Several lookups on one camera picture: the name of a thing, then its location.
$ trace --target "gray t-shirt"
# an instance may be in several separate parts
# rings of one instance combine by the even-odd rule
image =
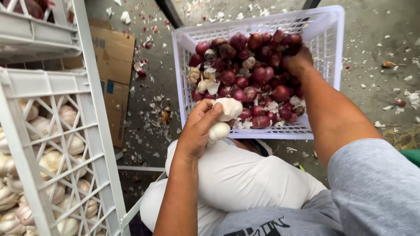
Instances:
[[[328,164],[331,191],[302,209],[229,213],[212,236],[420,235],[420,169],[381,139],[340,148]]]

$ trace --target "forearm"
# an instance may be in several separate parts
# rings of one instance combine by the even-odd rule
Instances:
[[[314,68],[299,75],[304,91],[315,150],[325,166],[342,146],[365,138],[381,138],[363,112],[335,90]]]
[[[198,159],[175,151],[155,236],[197,235],[197,192]]]

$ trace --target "left hand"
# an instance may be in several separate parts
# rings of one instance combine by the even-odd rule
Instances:
[[[209,139],[209,129],[223,112],[223,105],[216,103],[212,107],[211,99],[203,99],[188,115],[179,137],[176,152],[181,152],[192,159],[204,154]]]

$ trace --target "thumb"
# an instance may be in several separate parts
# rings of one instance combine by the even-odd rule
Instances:
[[[204,128],[205,130],[209,130],[210,127],[217,121],[220,114],[223,112],[223,105],[218,102],[214,104],[214,106],[208,110],[204,117],[198,122],[199,127]]]

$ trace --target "hand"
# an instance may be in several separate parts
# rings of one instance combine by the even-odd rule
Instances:
[[[212,108],[211,101],[203,99],[188,115],[175,152],[181,152],[193,159],[203,156],[209,139],[209,129],[223,112],[221,103],[216,103]]]
[[[296,56],[291,57],[287,62],[287,69],[290,74],[297,76],[299,79],[306,69],[313,67],[312,53],[307,47],[302,47]]]

